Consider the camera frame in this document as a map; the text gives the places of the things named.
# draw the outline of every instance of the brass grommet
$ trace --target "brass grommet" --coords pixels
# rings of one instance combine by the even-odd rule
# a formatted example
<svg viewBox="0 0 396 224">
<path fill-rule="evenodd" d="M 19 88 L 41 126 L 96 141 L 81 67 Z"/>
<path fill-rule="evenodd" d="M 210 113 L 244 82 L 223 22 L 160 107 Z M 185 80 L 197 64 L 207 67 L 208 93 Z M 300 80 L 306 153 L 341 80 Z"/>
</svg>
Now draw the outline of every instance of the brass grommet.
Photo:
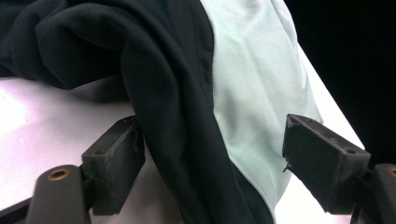
<svg viewBox="0 0 396 224">
<path fill-rule="evenodd" d="M 393 176 L 396 176 L 396 167 L 390 167 L 389 168 L 389 173 Z"/>
<path fill-rule="evenodd" d="M 47 179 L 49 181 L 58 181 L 67 178 L 70 175 L 70 170 L 66 168 L 61 168 L 52 171 L 48 176 Z"/>
</svg>

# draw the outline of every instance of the light mint fabric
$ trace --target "light mint fabric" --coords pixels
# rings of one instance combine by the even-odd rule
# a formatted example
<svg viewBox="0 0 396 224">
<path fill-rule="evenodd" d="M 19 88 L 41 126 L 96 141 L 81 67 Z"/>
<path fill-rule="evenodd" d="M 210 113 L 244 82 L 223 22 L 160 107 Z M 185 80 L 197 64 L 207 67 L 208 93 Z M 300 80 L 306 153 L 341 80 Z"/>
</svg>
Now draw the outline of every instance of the light mint fabric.
<svg viewBox="0 0 396 224">
<path fill-rule="evenodd" d="M 280 0 L 201 0 L 215 36 L 215 116 L 232 162 L 274 209 L 290 180 L 282 158 L 289 113 L 320 120 Z"/>
</svg>

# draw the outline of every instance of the black background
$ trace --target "black background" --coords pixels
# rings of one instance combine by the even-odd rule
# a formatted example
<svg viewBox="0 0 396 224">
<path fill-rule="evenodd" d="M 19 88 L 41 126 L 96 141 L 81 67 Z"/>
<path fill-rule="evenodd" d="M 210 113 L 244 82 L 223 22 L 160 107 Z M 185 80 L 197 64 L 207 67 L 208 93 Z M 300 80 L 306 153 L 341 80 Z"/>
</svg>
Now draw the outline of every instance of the black background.
<svg viewBox="0 0 396 224">
<path fill-rule="evenodd" d="M 394 1 L 286 0 L 299 42 L 365 148 L 396 163 Z"/>
</svg>

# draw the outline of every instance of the table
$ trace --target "table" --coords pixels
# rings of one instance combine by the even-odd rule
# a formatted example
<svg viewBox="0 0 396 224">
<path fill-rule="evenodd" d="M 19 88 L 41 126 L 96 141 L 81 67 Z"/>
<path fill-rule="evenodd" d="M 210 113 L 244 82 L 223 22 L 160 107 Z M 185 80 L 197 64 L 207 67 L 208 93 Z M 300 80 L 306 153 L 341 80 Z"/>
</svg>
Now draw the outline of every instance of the table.
<svg viewBox="0 0 396 224">
<path fill-rule="evenodd" d="M 359 147 L 358 136 L 299 49 L 324 125 Z M 37 81 L 0 78 L 0 211 L 31 197 L 35 180 L 48 169 L 80 165 L 80 155 L 114 122 L 134 114 L 119 77 L 71 91 Z M 131 193 L 117 216 L 92 223 L 183 223 L 177 203 L 149 152 Z M 349 216 L 325 214 L 295 177 L 276 207 L 278 224 L 349 223 Z"/>
</svg>

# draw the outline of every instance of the cloth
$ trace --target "cloth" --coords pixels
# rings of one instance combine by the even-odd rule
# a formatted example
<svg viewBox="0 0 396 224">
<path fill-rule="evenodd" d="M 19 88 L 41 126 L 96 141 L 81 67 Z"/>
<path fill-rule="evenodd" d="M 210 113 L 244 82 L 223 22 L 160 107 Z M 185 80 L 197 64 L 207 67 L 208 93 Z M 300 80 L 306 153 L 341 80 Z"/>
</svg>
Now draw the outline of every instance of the cloth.
<svg viewBox="0 0 396 224">
<path fill-rule="evenodd" d="M 282 0 L 202 0 L 215 51 L 214 113 L 232 162 L 271 213 L 290 180 L 287 114 L 321 120 Z"/>
<path fill-rule="evenodd" d="M 185 223 L 273 223 L 286 114 L 318 118 L 292 21 L 281 1 L 202 3 L 2 1 L 0 77 L 120 74 Z"/>
<path fill-rule="evenodd" d="M 213 113 L 213 34 L 199 1 L 0 4 L 2 77 L 73 89 L 120 73 L 184 222 L 258 223 Z"/>
</svg>

